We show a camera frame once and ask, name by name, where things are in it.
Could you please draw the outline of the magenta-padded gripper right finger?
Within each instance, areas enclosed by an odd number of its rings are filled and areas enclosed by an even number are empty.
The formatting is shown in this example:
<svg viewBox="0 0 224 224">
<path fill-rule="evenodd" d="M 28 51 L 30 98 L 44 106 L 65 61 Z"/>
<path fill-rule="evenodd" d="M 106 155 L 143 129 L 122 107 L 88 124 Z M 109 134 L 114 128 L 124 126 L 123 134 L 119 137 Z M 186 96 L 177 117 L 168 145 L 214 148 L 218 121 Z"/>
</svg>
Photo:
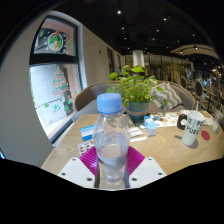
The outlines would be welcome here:
<svg viewBox="0 0 224 224">
<path fill-rule="evenodd" d="M 144 157 L 129 147 L 126 157 L 125 187 L 139 188 L 166 176 L 153 157 Z"/>
</svg>

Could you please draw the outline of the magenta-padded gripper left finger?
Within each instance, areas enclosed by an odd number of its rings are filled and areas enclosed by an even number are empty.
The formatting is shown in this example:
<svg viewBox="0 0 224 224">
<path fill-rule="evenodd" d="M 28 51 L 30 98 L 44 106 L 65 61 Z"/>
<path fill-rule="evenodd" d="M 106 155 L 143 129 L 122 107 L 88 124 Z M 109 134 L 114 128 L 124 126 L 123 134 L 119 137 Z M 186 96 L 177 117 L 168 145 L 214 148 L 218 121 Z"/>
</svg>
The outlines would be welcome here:
<svg viewBox="0 0 224 224">
<path fill-rule="evenodd" d="M 84 188 L 97 188 L 99 168 L 96 149 L 92 147 L 79 158 L 72 157 L 58 176 Z"/>
</svg>

